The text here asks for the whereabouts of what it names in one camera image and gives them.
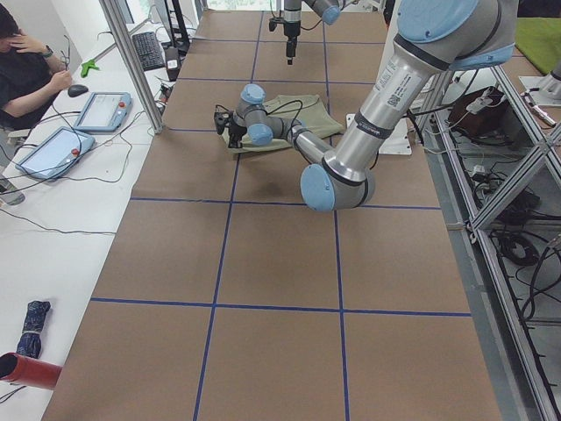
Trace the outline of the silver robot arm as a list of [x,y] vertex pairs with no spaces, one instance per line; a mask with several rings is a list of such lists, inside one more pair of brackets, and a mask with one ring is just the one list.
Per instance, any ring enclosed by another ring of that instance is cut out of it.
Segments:
[[517,10],[516,1],[401,2],[394,8],[394,54],[335,147],[301,120],[273,116],[257,84],[245,85],[234,110],[215,111],[217,133],[227,133],[234,147],[244,136],[256,146],[286,140],[309,162],[300,180],[308,207],[359,207],[375,190],[371,161],[429,79],[508,61],[515,46]]
[[[318,17],[315,26],[308,29],[302,27],[302,4],[306,4]],[[271,11],[268,20],[268,30],[274,32],[281,27],[286,37],[285,55],[287,64],[291,66],[296,57],[298,39],[302,31],[311,31],[319,24],[333,25],[347,6],[347,1],[335,0],[289,0],[283,2],[283,7],[278,11]]]

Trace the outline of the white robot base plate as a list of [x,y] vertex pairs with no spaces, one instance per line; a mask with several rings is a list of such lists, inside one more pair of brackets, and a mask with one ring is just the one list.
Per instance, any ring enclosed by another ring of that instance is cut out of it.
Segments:
[[411,154],[407,125],[400,120],[393,129],[373,123],[362,111],[357,111],[347,121],[347,130],[337,146],[337,155],[344,154],[363,161],[382,154]]

